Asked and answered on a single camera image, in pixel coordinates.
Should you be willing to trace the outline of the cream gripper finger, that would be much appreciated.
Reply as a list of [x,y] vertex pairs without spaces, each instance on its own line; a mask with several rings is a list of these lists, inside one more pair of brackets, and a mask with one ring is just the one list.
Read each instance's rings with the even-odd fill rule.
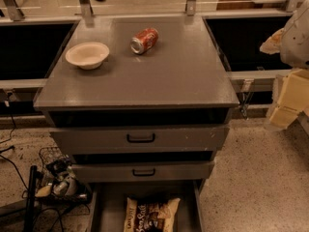
[[283,31],[284,29],[281,28],[273,33],[264,43],[262,43],[260,51],[269,55],[279,53]]
[[309,71],[293,69],[286,76],[277,75],[273,82],[269,123],[285,130],[309,107]]

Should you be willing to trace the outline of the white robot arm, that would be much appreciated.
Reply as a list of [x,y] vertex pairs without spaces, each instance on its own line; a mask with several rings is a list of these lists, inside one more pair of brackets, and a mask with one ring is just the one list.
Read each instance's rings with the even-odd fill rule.
[[282,63],[292,69],[277,75],[273,82],[272,105],[267,111],[266,127],[285,130],[301,112],[309,107],[309,1],[304,1],[286,25],[272,34],[262,45],[265,54],[280,55]]

